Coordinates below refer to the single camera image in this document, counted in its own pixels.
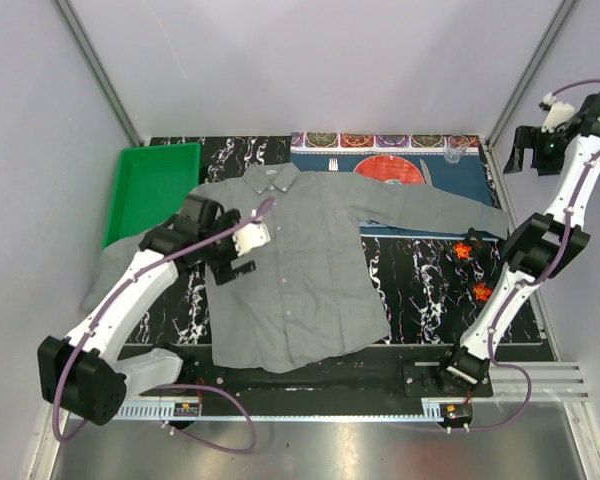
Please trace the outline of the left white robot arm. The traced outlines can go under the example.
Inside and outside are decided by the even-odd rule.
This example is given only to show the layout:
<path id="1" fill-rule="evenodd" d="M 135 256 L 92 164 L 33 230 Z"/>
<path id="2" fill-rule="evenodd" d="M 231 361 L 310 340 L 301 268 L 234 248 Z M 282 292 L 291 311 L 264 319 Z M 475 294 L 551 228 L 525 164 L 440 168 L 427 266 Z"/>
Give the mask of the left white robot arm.
<path id="1" fill-rule="evenodd" d="M 176 396 L 195 386 L 196 372 L 173 347 L 155 347 L 121 359 L 127 338 L 158 297 L 204 262 L 221 284 L 251 273 L 233 261 L 269 242 L 265 200 L 248 217 L 190 194 L 181 210 L 149 230 L 120 279 L 94 310 L 62 338 L 49 336 L 37 350 L 41 394 L 59 414 L 67 411 L 102 426 L 123 403 L 163 385 Z"/>

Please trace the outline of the grey button shirt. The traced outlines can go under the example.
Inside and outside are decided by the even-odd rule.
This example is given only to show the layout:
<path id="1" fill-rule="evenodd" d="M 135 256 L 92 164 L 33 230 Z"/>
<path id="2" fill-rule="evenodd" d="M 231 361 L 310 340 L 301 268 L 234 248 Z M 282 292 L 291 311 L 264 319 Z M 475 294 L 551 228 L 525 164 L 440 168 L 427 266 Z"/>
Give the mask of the grey button shirt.
<path id="1" fill-rule="evenodd" d="M 361 247 L 363 222 L 422 232 L 470 229 L 503 237 L 506 212 L 425 185 L 384 183 L 354 172 L 252 165 L 194 194 L 243 216 L 272 198 L 268 244 L 255 270 L 225 285 L 207 276 L 212 358 L 220 367 L 285 373 L 346 355 L 390 333 Z"/>

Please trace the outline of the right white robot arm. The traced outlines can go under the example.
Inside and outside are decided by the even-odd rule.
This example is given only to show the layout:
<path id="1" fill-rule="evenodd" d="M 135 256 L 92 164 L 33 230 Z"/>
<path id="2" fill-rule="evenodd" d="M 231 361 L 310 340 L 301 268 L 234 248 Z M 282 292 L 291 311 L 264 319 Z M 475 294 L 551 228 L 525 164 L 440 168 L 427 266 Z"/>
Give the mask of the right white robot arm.
<path id="1" fill-rule="evenodd" d="M 590 239 L 584 219 L 600 176 L 600 92 L 579 108 L 548 94 L 540 107 L 546 113 L 543 124 L 517 127 L 503 171 L 520 172 L 530 151 L 538 175 L 558 176 L 557 191 L 544 212 L 531 215 L 505 241 L 502 273 L 483 310 L 434 371 L 435 387 L 446 396 L 462 395 L 483 381 L 520 307 Z"/>

